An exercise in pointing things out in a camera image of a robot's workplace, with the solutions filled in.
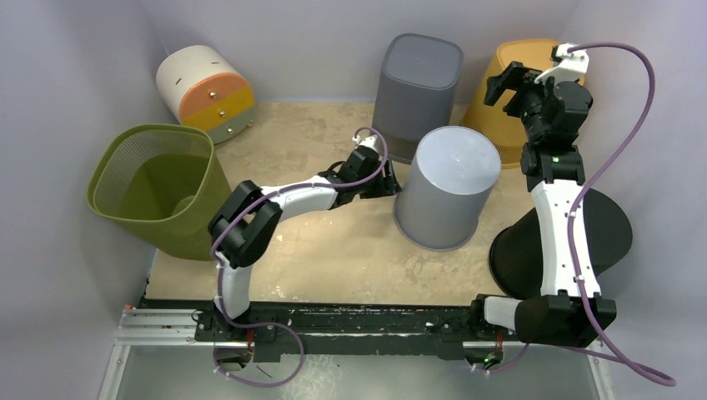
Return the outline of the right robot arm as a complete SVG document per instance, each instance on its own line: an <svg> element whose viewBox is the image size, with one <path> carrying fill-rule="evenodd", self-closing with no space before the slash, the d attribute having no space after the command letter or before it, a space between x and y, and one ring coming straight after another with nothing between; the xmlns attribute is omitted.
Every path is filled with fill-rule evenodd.
<svg viewBox="0 0 707 400"><path fill-rule="evenodd" d="M520 167L539 222L541 283L529 296L515 290L477 296L469 331L487 339L506 328L523 343L586 348L617 313L590 260L582 206L589 188L574 144L593 98L578 78L543 77L521 62L488 78L484 103L493 106L507 90L514 95L504 111L520 120L527 137Z"/></svg>

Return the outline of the black bucket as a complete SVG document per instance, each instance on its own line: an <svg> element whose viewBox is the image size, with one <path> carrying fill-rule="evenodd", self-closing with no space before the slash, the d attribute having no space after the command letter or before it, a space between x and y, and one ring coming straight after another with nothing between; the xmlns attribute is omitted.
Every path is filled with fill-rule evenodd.
<svg viewBox="0 0 707 400"><path fill-rule="evenodd" d="M632 246L633 231L623 209L603 193L590 189L583 206L589 256L594 275L599 276L626 256ZM506 295L520 300L540 295L543 255L534 208L492 241L489 269Z"/></svg>

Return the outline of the grey slatted plastic basket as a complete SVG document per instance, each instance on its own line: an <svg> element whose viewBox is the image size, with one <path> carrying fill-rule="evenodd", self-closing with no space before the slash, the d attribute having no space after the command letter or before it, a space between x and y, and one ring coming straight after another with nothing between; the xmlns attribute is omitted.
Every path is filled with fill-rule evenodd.
<svg viewBox="0 0 707 400"><path fill-rule="evenodd" d="M449 124L463 60L457 44L436 37L404 33L389 44L372 126L394 161L410 164L422 138Z"/></svg>

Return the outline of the yellow slatted plastic basket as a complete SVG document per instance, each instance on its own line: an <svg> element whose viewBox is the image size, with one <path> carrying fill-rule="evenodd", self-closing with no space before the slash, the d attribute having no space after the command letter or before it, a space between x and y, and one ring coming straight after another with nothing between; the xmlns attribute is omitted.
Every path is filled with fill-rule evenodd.
<svg viewBox="0 0 707 400"><path fill-rule="evenodd" d="M464 127L482 133L496 147L503 169L520 167L521 153L527 136L521 121L508 116L503 110L515 92L505 91L493 106L488 106L484 103L487 80L500 75L511 62L520 62L527 68L543 72L553 67L551 52L557 45L559 45L558 41L548 38L524 39L500 44L490 58L482 82L462 118L461 124Z"/></svg>

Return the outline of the olive green slatted basket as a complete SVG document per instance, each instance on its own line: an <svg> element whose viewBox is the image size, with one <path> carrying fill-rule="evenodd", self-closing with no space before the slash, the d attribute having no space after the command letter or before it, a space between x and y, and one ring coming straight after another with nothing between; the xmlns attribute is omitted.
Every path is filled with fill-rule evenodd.
<svg viewBox="0 0 707 400"><path fill-rule="evenodd" d="M213 140L193 127L144 124L119 134L88 184L88 206L175 258L211 259L208 224L232 189Z"/></svg>

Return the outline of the light grey bucket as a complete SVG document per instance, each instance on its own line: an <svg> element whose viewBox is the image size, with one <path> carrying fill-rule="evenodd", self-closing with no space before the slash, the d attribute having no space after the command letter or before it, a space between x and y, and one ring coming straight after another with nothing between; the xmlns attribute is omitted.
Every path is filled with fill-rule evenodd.
<svg viewBox="0 0 707 400"><path fill-rule="evenodd" d="M399 231L431 251L461 248L475 234L501 170L499 152L483 134L462 126L427 133L394 201Z"/></svg>

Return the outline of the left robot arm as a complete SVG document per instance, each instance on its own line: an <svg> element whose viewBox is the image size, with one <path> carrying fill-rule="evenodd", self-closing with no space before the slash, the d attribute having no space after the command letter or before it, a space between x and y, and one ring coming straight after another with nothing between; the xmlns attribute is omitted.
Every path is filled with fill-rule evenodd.
<svg viewBox="0 0 707 400"><path fill-rule="evenodd" d="M401 187L392 163L371 147L357 146L347 159L302 182L266 187L241 182L208 225L217 262L216 329L229 341L248 332L249 287L254 264L277 226L306 213L329 211L355 198L385 198Z"/></svg>

